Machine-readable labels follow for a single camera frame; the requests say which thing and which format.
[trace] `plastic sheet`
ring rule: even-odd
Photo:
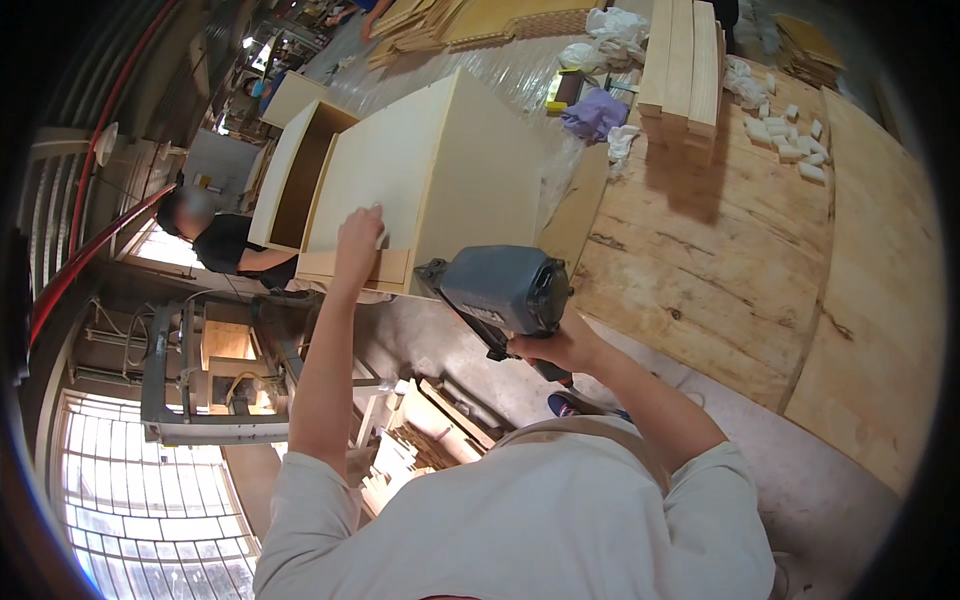
[[[367,57],[358,56],[329,83],[331,100],[360,117],[368,116],[422,87],[452,75],[464,67],[519,116],[540,140],[544,149],[542,188],[537,227],[553,215],[569,185],[584,150],[584,141],[564,130],[556,116],[543,107],[546,89],[562,68],[557,56],[568,45],[590,42],[582,36],[515,39],[507,44],[461,52],[417,52],[401,55],[388,67],[367,70]],[[629,78],[629,74],[617,76]],[[632,104],[632,98],[614,94]]]

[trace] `window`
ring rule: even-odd
[[[64,392],[51,496],[109,599],[246,600],[259,545],[219,446],[144,442],[136,400]]]
[[[133,249],[134,256],[181,265],[191,269],[203,269],[204,264],[197,260],[197,253],[189,242],[170,235],[153,223]]]

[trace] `red cable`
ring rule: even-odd
[[[143,52],[143,49],[147,46],[147,43],[150,42],[150,38],[154,36],[156,28],[160,26],[160,22],[163,21],[163,18],[168,12],[170,12],[177,2],[179,2],[179,0],[167,0],[167,3],[163,5],[163,8],[160,9],[160,12],[157,13],[156,17],[154,17],[154,20],[150,23],[150,27],[148,27],[147,31],[143,33],[143,36],[140,37],[140,40],[136,42],[136,46],[133,48],[130,56],[127,57],[127,62],[124,63],[123,69],[120,71],[120,75],[117,77],[116,83],[113,84],[113,89],[110,90],[110,95],[107,96],[107,103],[104,105],[104,109],[100,113],[100,120],[97,121],[97,127],[93,130],[93,135],[90,137],[90,150],[86,153],[84,168],[80,173],[80,181],[77,184],[77,199],[73,203],[73,222],[70,224],[70,246],[68,247],[68,250],[70,250],[69,256],[71,258],[76,252],[77,239],[80,237],[80,215],[83,212],[84,207],[86,183],[92,169],[91,163],[94,158],[93,147],[96,145],[97,140],[100,138],[100,133],[107,124],[107,119],[110,117],[113,104],[120,96],[120,91],[123,88],[123,85],[127,82],[127,78],[130,76],[131,71],[133,71],[133,64],[136,62],[137,58],[139,58],[140,53]]]
[[[43,288],[43,291],[40,292],[39,298],[37,298],[36,302],[34,302],[34,313],[30,320],[31,346],[34,343],[40,328],[43,327],[43,323],[47,320],[47,317],[50,316],[50,311],[53,310],[54,305],[60,300],[60,297],[63,296],[63,292],[66,290],[67,286],[70,285],[74,278],[76,278],[77,274],[80,272],[80,269],[82,269],[86,263],[90,262],[90,259],[93,258],[93,255],[96,254],[97,251],[104,246],[104,244],[106,244],[106,242],[110,239],[110,237],[113,236],[114,233],[125,227],[130,221],[136,218],[151,205],[155,204],[156,201],[158,201],[164,194],[175,187],[176,185],[174,183],[165,185],[163,189],[156,192],[153,196],[117,217],[113,223],[107,226],[106,229],[98,233],[93,239],[84,244],[84,247],[81,248],[79,252],[70,257],[70,260],[63,265],[63,268],[57,272],[53,279],[50,280],[50,283]]]

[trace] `worker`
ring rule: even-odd
[[[395,0],[353,0],[353,6],[346,7],[342,11],[329,16],[324,22],[327,27],[333,27],[346,22],[351,15],[357,11],[366,11],[367,15],[363,18],[363,25],[360,26],[360,41],[369,43],[371,40],[371,30],[376,19],[383,16],[393,5]]]
[[[263,114],[267,111],[267,107],[274,100],[274,94],[280,88],[280,84],[283,83],[283,79],[287,76],[287,71],[290,69],[283,69],[277,73],[273,79],[268,83],[264,83],[261,79],[257,77],[248,77],[244,80],[241,85],[245,94],[251,98],[259,98],[260,104],[257,109],[260,111],[260,114]]]
[[[212,273],[257,279],[268,290],[326,291],[320,283],[296,277],[296,254],[247,241],[253,219],[217,214],[216,197],[199,185],[177,187],[157,201],[155,219],[165,232],[192,244],[197,260]],[[360,302],[390,299],[388,294],[365,292]]]
[[[774,561],[743,456],[570,307],[551,338],[514,338],[510,351],[592,375],[636,427],[570,416],[520,429],[476,463],[413,479],[357,532],[359,494],[345,481],[353,316],[380,212],[361,208],[340,229],[253,578],[259,600],[767,598]]]

